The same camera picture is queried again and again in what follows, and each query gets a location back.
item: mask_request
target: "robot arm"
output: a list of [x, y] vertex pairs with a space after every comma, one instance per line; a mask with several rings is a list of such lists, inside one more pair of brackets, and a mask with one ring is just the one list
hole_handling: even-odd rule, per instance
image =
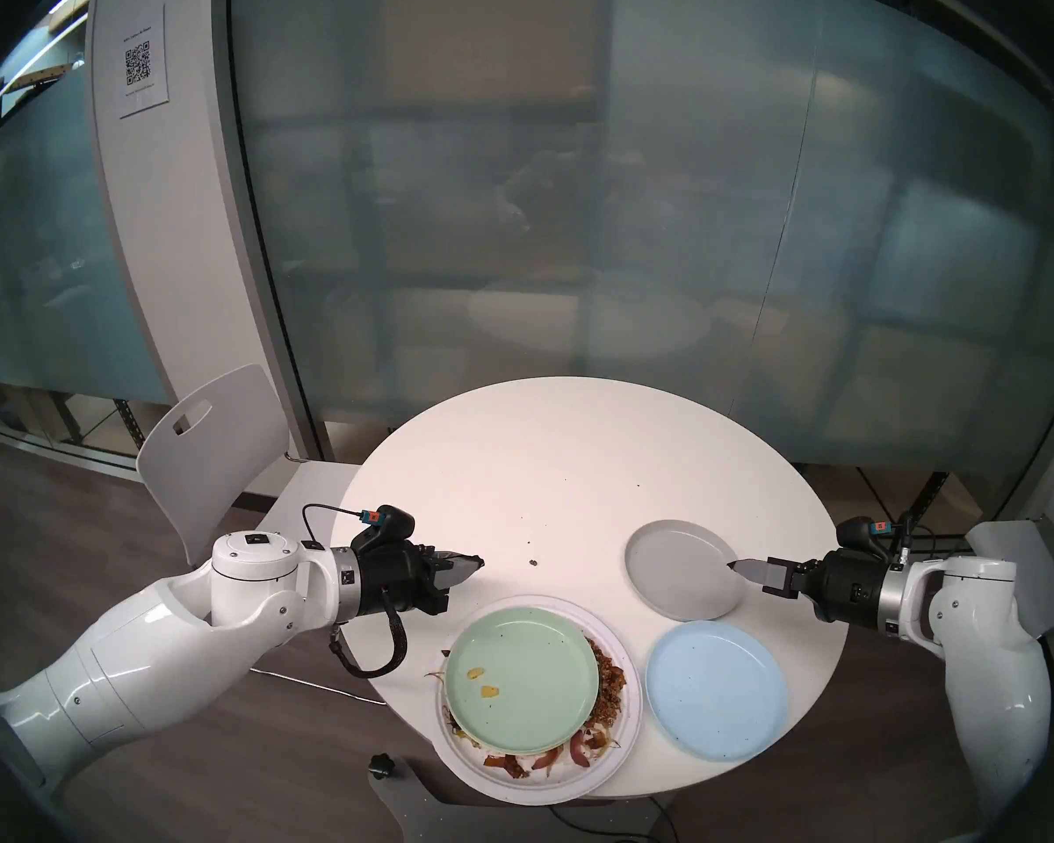
[[[885, 550], [865, 536], [871, 525], [863, 521], [859, 548], [822, 561], [746, 558], [730, 567], [769, 594], [803, 592], [817, 619], [876, 628], [944, 659], [953, 724], [989, 826], [1038, 767], [1050, 730], [1050, 674], [1041, 647], [1019, 625], [1016, 566], [962, 555], [911, 562], [906, 530], [898, 554], [880, 554]], [[944, 584], [929, 606], [931, 639], [922, 607], [938, 571]]]
[[385, 506], [372, 521], [383, 525], [351, 548], [272, 532], [220, 537], [201, 568], [112, 607], [48, 668], [0, 692], [3, 754], [54, 792], [115, 746], [193, 717], [304, 630], [383, 610], [384, 599], [444, 611], [447, 587], [483, 566], [410, 544], [413, 521], [401, 510]]

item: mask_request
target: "green plate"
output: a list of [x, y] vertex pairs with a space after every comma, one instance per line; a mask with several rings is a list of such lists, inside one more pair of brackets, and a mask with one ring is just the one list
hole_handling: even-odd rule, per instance
[[[469, 679], [469, 671], [483, 669]], [[484, 686], [501, 690], [481, 694]], [[538, 607], [509, 607], [462, 632], [445, 667], [449, 711], [493, 750], [546, 752], [573, 737], [597, 701], [589, 641], [569, 620]]]

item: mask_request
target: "wooden floor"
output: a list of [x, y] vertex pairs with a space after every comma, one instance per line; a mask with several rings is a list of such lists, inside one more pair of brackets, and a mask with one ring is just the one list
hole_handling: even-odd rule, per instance
[[[234, 510], [226, 530], [258, 513]], [[106, 608], [184, 569], [145, 490], [0, 444], [0, 690], [53, 662]], [[324, 632], [262, 666], [374, 695]], [[953, 734], [944, 667], [851, 630], [816, 706], [762, 756], [680, 792], [671, 816], [699, 841], [940, 841], [969, 829], [973, 788]], [[374, 752], [406, 757], [436, 796], [484, 803], [385, 707], [250, 674], [195, 719], [115, 750], [63, 806], [91, 841], [401, 841], [367, 784]], [[663, 823], [653, 834], [671, 834]], [[477, 828], [475, 840], [497, 840]]]

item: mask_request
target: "round table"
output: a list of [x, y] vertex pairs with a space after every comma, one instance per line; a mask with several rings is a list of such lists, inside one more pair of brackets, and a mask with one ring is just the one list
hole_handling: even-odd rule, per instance
[[[835, 548], [820, 499], [761, 438], [678, 395], [594, 377], [516, 379], [430, 408], [378, 446], [344, 496], [350, 509], [382, 504], [413, 514], [414, 542], [485, 558], [449, 591], [448, 612], [403, 614], [406, 661], [374, 680], [427, 740], [436, 717], [425, 674], [441, 666], [462, 621], [497, 599], [550, 594], [591, 610], [643, 672], [661, 634], [678, 625], [644, 604], [625, 570], [625, 545], [647, 523], [696, 523], [743, 558], [805, 561]], [[354, 518], [338, 519], [332, 545], [347, 545], [356, 530]], [[761, 641], [780, 664], [788, 687], [783, 737], [827, 685], [847, 626], [817, 621], [806, 599], [788, 602], [760, 587], [722, 622]], [[382, 616], [354, 620], [344, 634], [363, 668], [391, 655]], [[740, 763], [681, 752], [646, 711], [632, 754], [593, 793], [674, 790]]]

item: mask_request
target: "frosted glass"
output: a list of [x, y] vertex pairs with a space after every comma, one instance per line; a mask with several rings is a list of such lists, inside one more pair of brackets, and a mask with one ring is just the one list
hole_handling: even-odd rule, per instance
[[164, 403], [105, 229], [86, 80], [0, 129], [0, 384]]
[[587, 374], [800, 462], [999, 473], [1053, 415], [1054, 120], [911, 17], [232, 11], [261, 233], [321, 419]]
[[1054, 415], [1054, 121], [871, 0], [822, 0], [819, 50], [731, 415], [796, 462], [1015, 472]]

